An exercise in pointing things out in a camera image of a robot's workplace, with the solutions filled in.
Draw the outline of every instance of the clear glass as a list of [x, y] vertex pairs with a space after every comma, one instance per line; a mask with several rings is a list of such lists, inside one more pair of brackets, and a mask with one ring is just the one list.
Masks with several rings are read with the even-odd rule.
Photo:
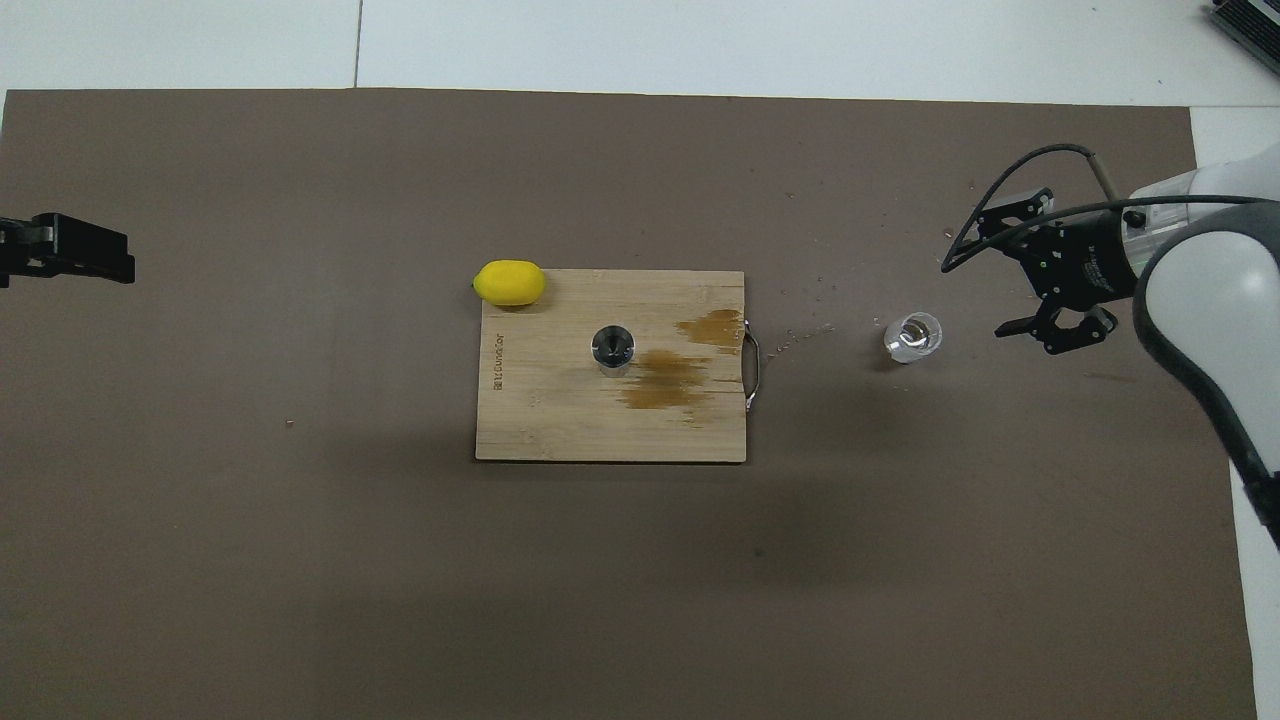
[[884, 328], [884, 350], [904, 365], [928, 356], [941, 345], [942, 324], [928, 313], [911, 313]]

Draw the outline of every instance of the liquid stain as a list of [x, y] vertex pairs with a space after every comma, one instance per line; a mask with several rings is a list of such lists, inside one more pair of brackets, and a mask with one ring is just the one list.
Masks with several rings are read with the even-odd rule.
[[631, 366], [635, 377], [622, 391], [622, 401], [635, 410], [692, 409], [707, 402], [709, 357], [689, 357], [669, 350], [640, 354]]
[[774, 352], [769, 352], [768, 355], [764, 356], [764, 365], [768, 366], [769, 363], [772, 363], [778, 355], [782, 355], [787, 350], [791, 350], [791, 346], [815, 336], [835, 332], [835, 329], [836, 327], [832, 325], [831, 323], [824, 323], [822, 327], [804, 331], [800, 334], [796, 334], [796, 332], [792, 329], [787, 329], [787, 341], [780, 345]]
[[712, 310], [698, 318], [676, 323], [676, 329], [699, 345], [713, 345], [724, 355], [735, 355], [742, 347], [742, 313], [737, 310]]

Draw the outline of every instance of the metal cup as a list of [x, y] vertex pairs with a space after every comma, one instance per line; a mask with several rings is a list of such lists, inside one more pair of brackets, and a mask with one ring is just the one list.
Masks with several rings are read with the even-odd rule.
[[621, 378], [627, 374], [627, 368], [635, 354], [636, 341], [621, 325], [600, 328], [591, 338], [591, 357], [608, 378]]

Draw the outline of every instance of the brown stain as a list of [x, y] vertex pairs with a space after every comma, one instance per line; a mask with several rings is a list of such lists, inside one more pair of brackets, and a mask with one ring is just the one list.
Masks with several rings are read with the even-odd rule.
[[707, 364], [710, 357], [690, 357], [669, 350], [650, 350], [640, 354], [631, 366], [636, 372], [628, 387], [622, 391], [622, 401], [635, 410], [686, 410], [707, 402]]
[[737, 310], [712, 310], [696, 320], [676, 323], [676, 329], [699, 345], [714, 345], [724, 355], [742, 347], [742, 313]]

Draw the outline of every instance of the black cable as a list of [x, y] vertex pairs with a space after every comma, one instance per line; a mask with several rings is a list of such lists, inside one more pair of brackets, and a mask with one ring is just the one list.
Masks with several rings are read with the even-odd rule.
[[986, 250], [987, 247], [998, 247], [1001, 245], [1009, 245], [1015, 240], [1015, 237], [1030, 228], [1037, 228], [1039, 225], [1051, 223], [1061, 218], [1069, 218], [1071, 215], [1083, 215], [1084, 213], [1093, 213], [1097, 210], [1124, 210], [1125, 208], [1146, 208], [1149, 205], [1171, 205], [1175, 202], [1188, 204], [1188, 202], [1208, 202], [1216, 205], [1245, 205], [1249, 202], [1275, 202], [1275, 200], [1267, 197], [1249, 197], [1244, 195], [1157, 195], [1153, 197], [1130, 197], [1128, 200], [1107, 200], [1105, 202], [1092, 202], [1089, 205], [1078, 205], [1075, 208], [1068, 208], [1066, 210], [1059, 210], [1056, 213], [1050, 213], [1047, 215], [1037, 215], [1025, 223], [1014, 225], [997, 232], [996, 234], [988, 237], [987, 240], [980, 240], [972, 242], [966, 246], [965, 252], [959, 260], [954, 263], [943, 263], [942, 272], [950, 273], [951, 270], [960, 266], [961, 263], [973, 258], [978, 252]]
[[1073, 142], [1060, 142], [1056, 145], [1046, 145], [1043, 147], [1037, 147], [1036, 150], [1032, 150], [1027, 155], [1019, 158], [1016, 161], [1014, 161], [1012, 165], [1005, 168], [1005, 172], [1000, 173], [1000, 177], [996, 178], [996, 182], [991, 183], [991, 187], [988, 187], [987, 192], [983, 193], [982, 200], [979, 200], [978, 204], [973, 206], [973, 213], [969, 214], [969, 219], [964, 222], [964, 225], [960, 228], [960, 232], [956, 233], [956, 240], [955, 242], [951, 243], [951, 247], [947, 250], [947, 256], [942, 259], [943, 268], [950, 268], [959, 265], [960, 263], [964, 263], [964, 260], [960, 260], [960, 263], [955, 263], [952, 265], [951, 260], [955, 258], [956, 250], [960, 249], [960, 243], [964, 242], [965, 236], [969, 234], [969, 229], [973, 228], [973, 224], [978, 220], [978, 217], [982, 215], [983, 210], [987, 209], [987, 202], [989, 202], [992, 196], [996, 195], [996, 191], [1000, 190], [1000, 186], [1005, 184], [1005, 181], [1009, 179], [1010, 176], [1016, 173], [1019, 168], [1021, 168], [1027, 163], [1030, 163], [1036, 158], [1039, 158], [1041, 155], [1048, 155], [1050, 152], [1075, 152], [1078, 155], [1084, 156], [1084, 159], [1088, 160], [1089, 163], [1089, 168], [1093, 169], [1093, 176], [1097, 178], [1098, 186], [1102, 188], [1103, 195], [1107, 196], [1107, 200], [1115, 200], [1115, 187], [1111, 186], [1111, 179], [1107, 177], [1106, 170], [1102, 168], [1102, 163], [1097, 159], [1097, 152], [1089, 150], [1083, 145], [1075, 145]]

